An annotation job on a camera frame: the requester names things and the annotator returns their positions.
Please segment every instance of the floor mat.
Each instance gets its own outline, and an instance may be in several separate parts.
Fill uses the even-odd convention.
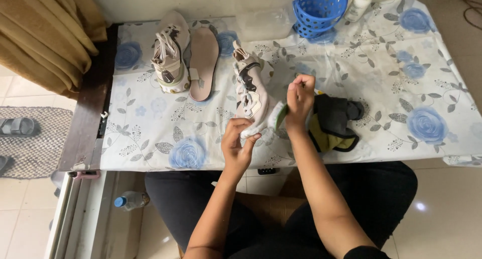
[[[57,168],[73,112],[51,107],[0,107],[0,118],[28,117],[40,133],[31,138],[0,137],[0,155],[12,157],[12,166],[1,176],[35,179],[51,175]]]

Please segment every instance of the brown curtain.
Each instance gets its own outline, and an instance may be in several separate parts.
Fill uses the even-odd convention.
[[[0,0],[0,64],[57,94],[77,98],[105,40],[93,0]]]

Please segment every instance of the beige sneaker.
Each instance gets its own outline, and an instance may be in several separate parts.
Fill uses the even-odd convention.
[[[250,127],[241,132],[241,138],[245,139],[268,126],[268,108],[272,98],[263,84],[259,62],[251,54],[246,53],[237,41],[234,41],[233,45],[235,48],[233,58],[236,59],[233,68],[238,76],[236,115],[238,118],[244,117],[253,122]]]
[[[178,12],[169,11],[160,21],[156,36],[151,62],[160,87],[172,94],[189,89],[191,79],[182,57],[190,41],[188,24]]]

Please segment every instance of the blue bottle cap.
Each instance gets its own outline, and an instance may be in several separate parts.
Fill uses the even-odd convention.
[[[125,197],[118,197],[115,201],[114,201],[114,205],[116,207],[123,207],[125,204],[127,203],[127,199]]]

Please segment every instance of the blue basket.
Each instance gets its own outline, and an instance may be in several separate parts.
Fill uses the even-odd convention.
[[[348,0],[294,0],[293,10],[298,22],[295,31],[305,38],[316,38],[338,23]]]

